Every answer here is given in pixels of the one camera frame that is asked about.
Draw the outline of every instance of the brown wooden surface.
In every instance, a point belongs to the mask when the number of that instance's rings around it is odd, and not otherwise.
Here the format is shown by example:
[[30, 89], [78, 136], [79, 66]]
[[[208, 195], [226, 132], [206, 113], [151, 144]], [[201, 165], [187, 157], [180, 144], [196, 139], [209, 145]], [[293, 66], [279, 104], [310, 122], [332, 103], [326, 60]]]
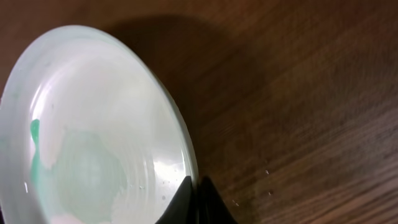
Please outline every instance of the brown wooden surface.
[[153, 69], [238, 222], [398, 223], [397, 1], [0, 0], [0, 89], [67, 24]]

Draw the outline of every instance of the green residue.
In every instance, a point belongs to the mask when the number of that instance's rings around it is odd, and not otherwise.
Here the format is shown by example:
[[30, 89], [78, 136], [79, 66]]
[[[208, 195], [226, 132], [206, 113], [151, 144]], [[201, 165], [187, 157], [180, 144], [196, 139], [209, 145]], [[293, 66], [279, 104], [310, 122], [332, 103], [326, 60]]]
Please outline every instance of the green residue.
[[54, 167], [62, 206], [86, 224], [110, 222], [127, 178], [120, 161], [95, 133], [69, 131]]
[[30, 181], [32, 181], [35, 186], [37, 186], [40, 168], [39, 129], [40, 121], [38, 119], [33, 120], [30, 124], [30, 134], [32, 135], [33, 142], [35, 143], [35, 154], [32, 160], [32, 167], [30, 168]]
[[0, 137], [0, 151], [8, 150], [9, 140], [6, 137]]
[[30, 179], [46, 216], [67, 212], [86, 224], [110, 222], [114, 198], [127, 187], [119, 159], [97, 134], [67, 131], [57, 161], [48, 169], [40, 161], [39, 129], [35, 119], [30, 124], [35, 144]]
[[18, 100], [18, 98], [19, 98], [19, 93], [13, 93], [13, 94], [12, 94], [12, 97], [13, 97], [15, 100]]

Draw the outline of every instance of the white plate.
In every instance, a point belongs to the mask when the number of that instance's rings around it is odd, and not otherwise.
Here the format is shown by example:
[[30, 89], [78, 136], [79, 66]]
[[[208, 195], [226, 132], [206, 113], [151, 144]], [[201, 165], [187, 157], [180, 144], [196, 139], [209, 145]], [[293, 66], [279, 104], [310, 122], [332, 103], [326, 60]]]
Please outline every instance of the white plate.
[[155, 223], [186, 175], [181, 115], [120, 41], [66, 26], [21, 55], [0, 104], [6, 223]]

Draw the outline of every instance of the black object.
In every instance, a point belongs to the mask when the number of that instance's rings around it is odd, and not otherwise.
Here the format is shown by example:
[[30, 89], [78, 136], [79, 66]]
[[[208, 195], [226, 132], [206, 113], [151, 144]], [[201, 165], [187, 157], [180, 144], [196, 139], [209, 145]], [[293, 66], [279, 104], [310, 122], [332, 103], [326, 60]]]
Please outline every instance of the black object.
[[192, 179], [187, 176], [156, 224], [196, 223], [237, 224], [208, 177], [202, 180], [195, 193]]
[[4, 224], [4, 219], [3, 219], [2, 213], [1, 213], [1, 207], [0, 207], [0, 224]]

